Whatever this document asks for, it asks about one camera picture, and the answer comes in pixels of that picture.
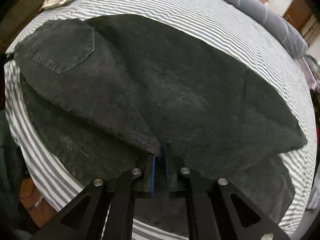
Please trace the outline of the grey rolled duvet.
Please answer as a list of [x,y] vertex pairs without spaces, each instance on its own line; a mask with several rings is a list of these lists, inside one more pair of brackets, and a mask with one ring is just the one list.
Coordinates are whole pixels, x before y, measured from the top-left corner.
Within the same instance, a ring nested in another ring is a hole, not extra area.
[[276,15],[258,0],[223,0],[263,26],[287,50],[291,57],[300,60],[308,45],[300,33],[284,18]]

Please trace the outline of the brown wooden door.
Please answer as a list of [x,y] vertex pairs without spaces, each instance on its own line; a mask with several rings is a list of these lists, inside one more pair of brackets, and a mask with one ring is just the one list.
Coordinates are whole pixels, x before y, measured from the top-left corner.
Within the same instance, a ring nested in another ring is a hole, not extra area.
[[312,11],[304,0],[293,0],[283,18],[300,32],[311,15]]

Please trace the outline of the grey white striped bedsheet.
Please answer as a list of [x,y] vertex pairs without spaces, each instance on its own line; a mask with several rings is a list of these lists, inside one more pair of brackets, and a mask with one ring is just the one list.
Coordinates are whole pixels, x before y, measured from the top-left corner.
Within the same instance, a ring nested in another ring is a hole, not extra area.
[[[36,28],[50,20],[101,15],[137,14],[158,20],[203,40],[235,57],[270,83],[296,116],[308,144],[280,155],[295,188],[292,204],[280,227],[293,235],[302,222],[316,165],[316,123],[304,74],[283,46],[259,23],[222,0],[77,0],[66,7],[36,16],[9,46],[13,51]],[[51,154],[40,140],[27,114],[20,89],[19,67],[4,67],[5,113],[30,175],[39,191],[56,210],[61,210],[82,190],[75,173]]]

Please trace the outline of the dark grey denim pants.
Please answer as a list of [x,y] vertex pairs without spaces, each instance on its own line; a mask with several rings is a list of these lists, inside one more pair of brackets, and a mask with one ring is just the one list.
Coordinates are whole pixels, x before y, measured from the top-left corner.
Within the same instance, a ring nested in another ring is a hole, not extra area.
[[82,184],[169,144],[205,182],[226,178],[278,224],[295,189],[280,154],[307,139],[277,90],[232,56],[139,15],[48,21],[14,60],[29,119]]

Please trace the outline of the brown wooden headboard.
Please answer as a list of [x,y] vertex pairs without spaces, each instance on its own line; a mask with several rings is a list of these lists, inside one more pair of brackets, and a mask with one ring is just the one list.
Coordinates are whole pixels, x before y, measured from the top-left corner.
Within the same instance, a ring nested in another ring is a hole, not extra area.
[[1,53],[20,31],[41,12],[44,0],[1,0]]

